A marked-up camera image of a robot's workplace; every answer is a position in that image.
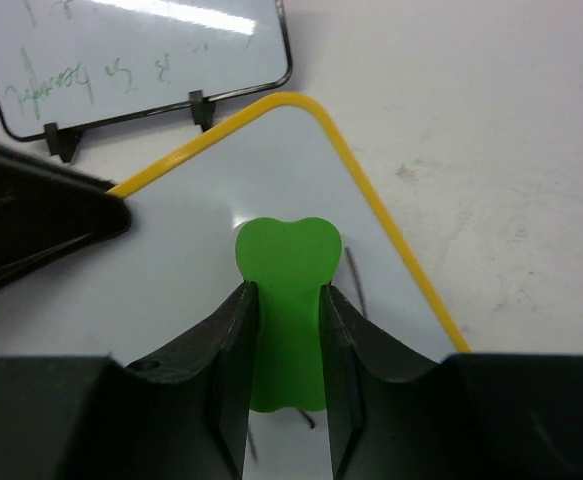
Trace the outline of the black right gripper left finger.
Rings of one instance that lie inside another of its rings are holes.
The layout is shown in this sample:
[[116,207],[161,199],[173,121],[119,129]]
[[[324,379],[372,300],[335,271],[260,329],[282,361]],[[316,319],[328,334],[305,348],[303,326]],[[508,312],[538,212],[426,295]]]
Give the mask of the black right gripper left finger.
[[90,417],[91,478],[241,478],[258,321],[245,282],[163,347],[108,365]]

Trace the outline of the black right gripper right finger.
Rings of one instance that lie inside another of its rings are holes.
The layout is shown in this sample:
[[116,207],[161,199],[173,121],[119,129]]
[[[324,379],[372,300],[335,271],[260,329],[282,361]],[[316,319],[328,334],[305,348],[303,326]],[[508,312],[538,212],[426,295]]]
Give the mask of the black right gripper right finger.
[[407,347],[334,286],[320,292],[319,329],[334,478],[486,478],[455,359],[437,363]]

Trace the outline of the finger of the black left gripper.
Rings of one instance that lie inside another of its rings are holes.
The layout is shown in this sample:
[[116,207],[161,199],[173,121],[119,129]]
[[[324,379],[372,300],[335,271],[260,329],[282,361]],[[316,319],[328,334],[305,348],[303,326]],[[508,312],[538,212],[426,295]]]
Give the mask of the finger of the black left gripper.
[[0,289],[132,224],[112,183],[0,145]]

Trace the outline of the yellow framed whiteboard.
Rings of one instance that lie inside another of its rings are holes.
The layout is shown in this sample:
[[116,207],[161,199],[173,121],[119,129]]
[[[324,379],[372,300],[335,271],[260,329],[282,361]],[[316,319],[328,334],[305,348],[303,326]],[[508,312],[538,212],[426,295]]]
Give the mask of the yellow framed whiteboard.
[[342,254],[325,286],[432,361],[468,348],[330,115],[307,96],[269,95],[110,192],[132,214],[125,233],[0,289],[0,479],[93,479],[103,371],[163,347],[247,282],[235,242],[256,218],[329,221]]

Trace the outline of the green whiteboard eraser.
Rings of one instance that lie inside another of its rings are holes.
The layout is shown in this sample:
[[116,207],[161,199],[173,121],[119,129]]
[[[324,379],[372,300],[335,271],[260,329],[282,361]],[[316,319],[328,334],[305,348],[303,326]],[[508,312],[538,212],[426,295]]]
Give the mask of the green whiteboard eraser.
[[256,285],[259,303],[252,410],[325,408],[320,293],[331,283],[341,254],[339,231],[322,218],[261,217],[240,229],[237,267]]

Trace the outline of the black framed whiteboard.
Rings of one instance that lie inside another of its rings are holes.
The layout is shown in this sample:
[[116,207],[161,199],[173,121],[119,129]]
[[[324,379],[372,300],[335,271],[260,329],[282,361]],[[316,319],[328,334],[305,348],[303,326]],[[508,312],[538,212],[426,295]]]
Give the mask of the black framed whiteboard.
[[279,1],[0,1],[0,120],[80,132],[286,83]]

